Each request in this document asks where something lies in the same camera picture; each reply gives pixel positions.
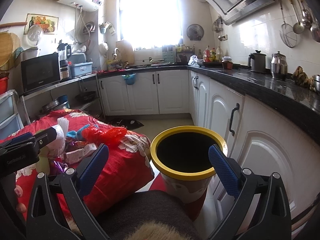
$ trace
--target blue hanging basket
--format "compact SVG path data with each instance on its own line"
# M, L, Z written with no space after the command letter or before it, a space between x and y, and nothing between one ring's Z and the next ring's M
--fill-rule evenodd
M128 86L133 85L136 81L136 74L122 75L122 77Z

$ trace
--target window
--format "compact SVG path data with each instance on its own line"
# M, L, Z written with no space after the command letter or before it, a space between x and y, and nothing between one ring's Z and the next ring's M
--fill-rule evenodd
M177 0L120 0L121 39L134 48L178 44L181 25Z

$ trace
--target red floral blanket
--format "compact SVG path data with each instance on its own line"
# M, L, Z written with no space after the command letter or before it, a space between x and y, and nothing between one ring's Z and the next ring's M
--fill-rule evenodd
M37 131L47 129L57 124L59 117L69 120L69 131L79 130L83 126L92 123L105 130L113 126L98 121L79 110L53 111L9 136L13 138L26 132L35 134ZM119 200L136 192L154 178L154 173L149 163L150 141L142 135L133 131L127 131L125 137L118 145L109 147L109 159L97 179L91 193L84 197L84 202L94 216L107 210ZM23 197L19 202L28 208L29 198L33 183L38 171L33 164L17 172L16 184L23 189ZM68 208L62 195L58 196L61 207L68 216Z

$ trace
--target gray cloth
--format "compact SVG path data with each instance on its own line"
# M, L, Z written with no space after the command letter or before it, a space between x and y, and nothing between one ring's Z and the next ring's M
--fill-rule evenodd
M145 222L161 222L182 236L201 240L182 203L159 190L134 193L96 218L111 240L123 240Z

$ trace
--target red plastic bag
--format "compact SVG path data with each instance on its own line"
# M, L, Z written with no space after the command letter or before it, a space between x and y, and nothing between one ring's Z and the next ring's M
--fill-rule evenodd
M96 145L104 143L109 146L118 144L126 134L127 129L124 127L114 127L105 131L104 129L90 125L82 131L83 138L89 143L95 143Z

